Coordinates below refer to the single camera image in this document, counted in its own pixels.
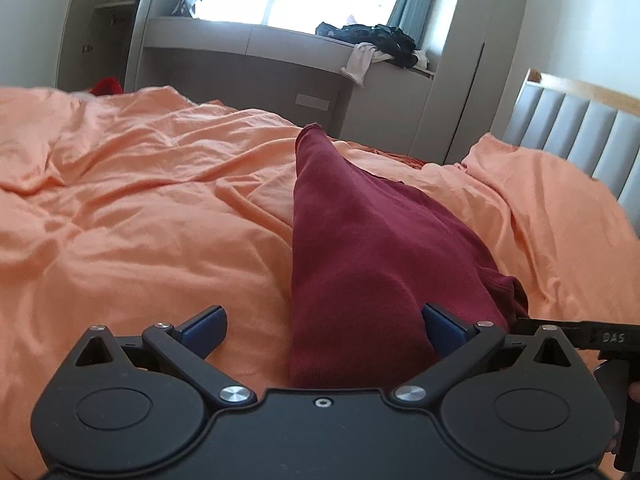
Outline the person's right hand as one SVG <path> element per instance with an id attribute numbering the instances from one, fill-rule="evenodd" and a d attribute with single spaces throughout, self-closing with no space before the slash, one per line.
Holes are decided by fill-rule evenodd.
<path id="1" fill-rule="evenodd" d="M 634 400 L 634 402 L 639 403 L 640 402 L 640 382 L 633 382 L 629 386 L 628 393 L 631 400 Z"/>

